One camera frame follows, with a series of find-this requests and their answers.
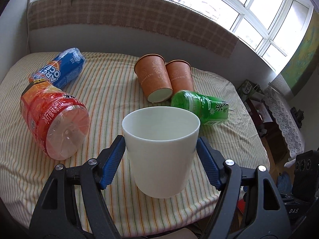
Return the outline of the white plastic cup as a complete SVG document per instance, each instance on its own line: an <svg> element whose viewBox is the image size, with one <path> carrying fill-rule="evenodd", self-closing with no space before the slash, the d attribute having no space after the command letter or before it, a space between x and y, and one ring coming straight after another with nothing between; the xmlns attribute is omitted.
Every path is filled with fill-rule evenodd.
<svg viewBox="0 0 319 239"><path fill-rule="evenodd" d="M194 113L170 106L146 107L124 117L127 155L142 193L166 199L186 187L200 125Z"/></svg>

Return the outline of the orange paper cup right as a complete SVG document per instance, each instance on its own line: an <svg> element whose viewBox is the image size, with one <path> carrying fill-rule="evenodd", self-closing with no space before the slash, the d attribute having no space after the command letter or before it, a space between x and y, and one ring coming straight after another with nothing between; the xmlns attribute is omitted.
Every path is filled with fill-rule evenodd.
<svg viewBox="0 0 319 239"><path fill-rule="evenodd" d="M166 63L165 67L172 86L172 95L181 90L194 91L191 66L188 62L176 59Z"/></svg>

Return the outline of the orange paper cup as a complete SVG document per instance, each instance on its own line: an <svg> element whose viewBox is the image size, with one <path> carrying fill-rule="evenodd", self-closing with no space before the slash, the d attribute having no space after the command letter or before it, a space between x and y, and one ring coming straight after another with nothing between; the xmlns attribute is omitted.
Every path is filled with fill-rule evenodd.
<svg viewBox="0 0 319 239"><path fill-rule="evenodd" d="M181 90L194 91L191 66L188 62L176 59L166 63L165 67L172 86L172 95Z"/></svg>
<svg viewBox="0 0 319 239"><path fill-rule="evenodd" d="M143 55L136 61L134 72L150 103L160 103L172 96L172 85L161 55Z"/></svg>

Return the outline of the orange paper cup left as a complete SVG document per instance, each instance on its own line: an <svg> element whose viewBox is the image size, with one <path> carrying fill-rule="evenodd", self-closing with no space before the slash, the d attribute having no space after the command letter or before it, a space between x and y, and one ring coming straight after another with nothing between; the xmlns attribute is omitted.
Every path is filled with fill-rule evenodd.
<svg viewBox="0 0 319 239"><path fill-rule="evenodd" d="M172 85L161 55L143 55L136 61L134 72L150 103L160 103L172 96Z"/></svg>

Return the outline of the orange lemon drink bottle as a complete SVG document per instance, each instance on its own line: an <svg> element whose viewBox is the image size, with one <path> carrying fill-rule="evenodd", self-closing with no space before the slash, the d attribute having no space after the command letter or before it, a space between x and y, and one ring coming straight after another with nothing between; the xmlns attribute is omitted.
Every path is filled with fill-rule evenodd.
<svg viewBox="0 0 319 239"><path fill-rule="evenodd" d="M46 79L33 80L24 89L20 112L40 149L54 160L74 155L89 132L84 104Z"/></svg>

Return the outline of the white lace cloth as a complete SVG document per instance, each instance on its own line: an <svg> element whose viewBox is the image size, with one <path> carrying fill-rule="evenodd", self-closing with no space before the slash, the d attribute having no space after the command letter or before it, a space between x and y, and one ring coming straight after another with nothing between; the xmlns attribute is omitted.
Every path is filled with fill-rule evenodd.
<svg viewBox="0 0 319 239"><path fill-rule="evenodd" d="M268 86L264 90L264 101L275 118L283 138L288 146L290 161L304 152L305 141L297 123L295 122L291 107L275 89Z"/></svg>

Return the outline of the green tea bottle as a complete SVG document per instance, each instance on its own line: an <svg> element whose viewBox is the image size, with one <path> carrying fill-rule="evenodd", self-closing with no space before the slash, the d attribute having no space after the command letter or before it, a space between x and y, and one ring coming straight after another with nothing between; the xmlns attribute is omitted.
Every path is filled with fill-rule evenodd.
<svg viewBox="0 0 319 239"><path fill-rule="evenodd" d="M171 106L185 109L200 119L202 125L213 125L228 120L229 104L216 97L181 90L171 98Z"/></svg>

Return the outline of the green paper bag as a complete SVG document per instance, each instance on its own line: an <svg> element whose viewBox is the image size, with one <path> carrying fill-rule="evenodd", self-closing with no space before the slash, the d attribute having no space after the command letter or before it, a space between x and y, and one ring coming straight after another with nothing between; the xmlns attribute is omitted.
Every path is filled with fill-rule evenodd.
<svg viewBox="0 0 319 239"><path fill-rule="evenodd" d="M260 85L252 83L248 79L246 79L237 89L237 93L243 102L245 102L247 99L261 101L265 96Z"/></svg>

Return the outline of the blue drink bottle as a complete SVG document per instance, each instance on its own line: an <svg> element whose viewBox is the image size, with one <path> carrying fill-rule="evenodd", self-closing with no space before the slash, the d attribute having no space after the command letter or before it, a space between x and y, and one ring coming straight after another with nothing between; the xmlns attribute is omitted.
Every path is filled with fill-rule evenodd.
<svg viewBox="0 0 319 239"><path fill-rule="evenodd" d="M29 77L29 82L46 79L53 86L62 89L81 73L85 58L78 48L69 48L48 62Z"/></svg>

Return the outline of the world map poster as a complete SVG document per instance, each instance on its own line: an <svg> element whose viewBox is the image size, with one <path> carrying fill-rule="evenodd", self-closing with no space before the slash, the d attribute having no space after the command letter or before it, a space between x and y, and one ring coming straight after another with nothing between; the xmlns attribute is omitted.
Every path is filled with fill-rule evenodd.
<svg viewBox="0 0 319 239"><path fill-rule="evenodd" d="M316 66L318 66L318 12L312 14L302 42L280 72L288 85L288 91L282 91L286 99L292 99L300 92Z"/></svg>

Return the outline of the brown plaid cloth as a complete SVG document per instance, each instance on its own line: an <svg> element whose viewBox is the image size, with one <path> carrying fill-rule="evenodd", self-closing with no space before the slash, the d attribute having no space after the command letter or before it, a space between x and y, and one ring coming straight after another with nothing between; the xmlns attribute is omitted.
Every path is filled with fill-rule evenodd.
<svg viewBox="0 0 319 239"><path fill-rule="evenodd" d="M229 58L238 37L210 18L168 0L35 0L29 30L69 24L107 25L157 33Z"/></svg>

